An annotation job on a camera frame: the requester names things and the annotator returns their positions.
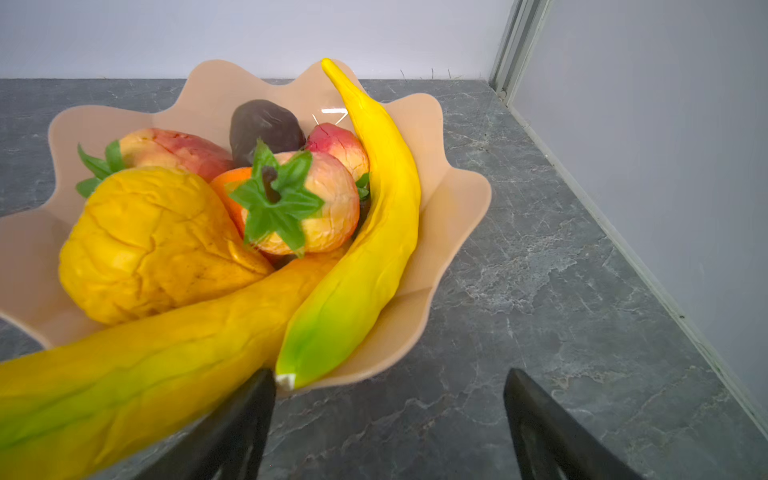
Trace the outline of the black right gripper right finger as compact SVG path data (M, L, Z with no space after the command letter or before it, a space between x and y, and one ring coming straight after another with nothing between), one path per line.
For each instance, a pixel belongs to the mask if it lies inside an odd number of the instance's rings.
M504 406L523 479L638 479L524 370L509 370Z

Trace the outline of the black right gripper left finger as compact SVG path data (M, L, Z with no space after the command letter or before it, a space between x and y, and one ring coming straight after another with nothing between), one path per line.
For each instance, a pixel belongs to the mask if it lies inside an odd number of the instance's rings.
M256 479L276 400L269 369L260 369L140 479Z

